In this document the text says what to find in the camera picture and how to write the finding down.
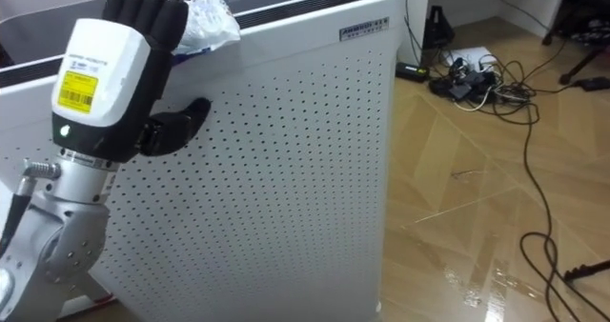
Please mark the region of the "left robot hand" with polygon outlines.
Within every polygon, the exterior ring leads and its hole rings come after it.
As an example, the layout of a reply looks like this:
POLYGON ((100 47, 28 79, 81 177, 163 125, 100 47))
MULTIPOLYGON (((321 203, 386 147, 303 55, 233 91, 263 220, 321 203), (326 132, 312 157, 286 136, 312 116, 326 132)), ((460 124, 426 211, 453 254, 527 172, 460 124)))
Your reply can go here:
POLYGON ((206 98, 155 112, 187 26, 189 0, 106 0, 76 20, 51 96, 55 145, 116 163, 184 148, 210 110, 206 98))

